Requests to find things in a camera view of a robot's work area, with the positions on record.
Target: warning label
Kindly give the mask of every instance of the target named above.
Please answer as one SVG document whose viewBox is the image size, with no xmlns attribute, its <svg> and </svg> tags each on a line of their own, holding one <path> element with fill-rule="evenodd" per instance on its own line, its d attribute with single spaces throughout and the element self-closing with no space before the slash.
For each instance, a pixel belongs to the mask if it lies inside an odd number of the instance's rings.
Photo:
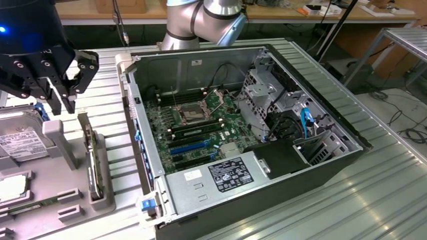
<svg viewBox="0 0 427 240">
<path fill-rule="evenodd" d="M 21 158 L 47 151 L 36 131 L 0 136 L 0 148 L 12 158 Z"/>
<path fill-rule="evenodd" d="M 223 193 L 253 182 L 240 157 L 208 166 L 217 190 Z"/>
</svg>

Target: hard drive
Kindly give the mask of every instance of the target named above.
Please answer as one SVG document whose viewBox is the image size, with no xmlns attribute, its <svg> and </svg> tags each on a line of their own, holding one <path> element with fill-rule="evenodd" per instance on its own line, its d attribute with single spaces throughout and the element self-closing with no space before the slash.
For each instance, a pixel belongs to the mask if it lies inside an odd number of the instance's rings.
<svg viewBox="0 0 427 240">
<path fill-rule="evenodd" d="M 0 158 L 17 162 L 45 157 L 53 142 L 43 135 L 43 107 L 32 104 L 0 108 Z"/>
</svg>

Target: blue clip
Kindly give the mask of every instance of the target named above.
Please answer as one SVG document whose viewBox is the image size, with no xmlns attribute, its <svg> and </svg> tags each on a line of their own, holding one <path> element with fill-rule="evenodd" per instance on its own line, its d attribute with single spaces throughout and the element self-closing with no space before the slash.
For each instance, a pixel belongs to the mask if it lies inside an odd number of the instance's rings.
<svg viewBox="0 0 427 240">
<path fill-rule="evenodd" d="M 305 120 L 309 120 L 309 122 L 315 122 L 315 119 L 312 117 L 312 115 L 309 114 L 309 109 L 307 107 L 304 107 L 300 110 L 300 124 L 301 124 L 301 128 L 304 129 L 304 139 L 307 138 L 307 126 L 305 126 Z"/>
<path fill-rule="evenodd" d="M 135 141 L 140 141 L 141 140 L 141 134 L 140 134 L 140 130 L 136 130 L 136 133 L 135 133 Z"/>
<path fill-rule="evenodd" d="M 148 209 L 153 209 L 156 207 L 155 199 L 147 199 L 139 203 L 140 210 L 147 211 Z"/>
<path fill-rule="evenodd" d="M 43 103 L 41 102 L 36 102 L 33 107 L 37 109 L 37 111 L 40 112 L 40 115 L 41 115 L 41 118 L 44 121 L 49 121 L 49 116 L 47 114 L 47 110 L 45 110 L 45 107 L 43 106 Z"/>
</svg>

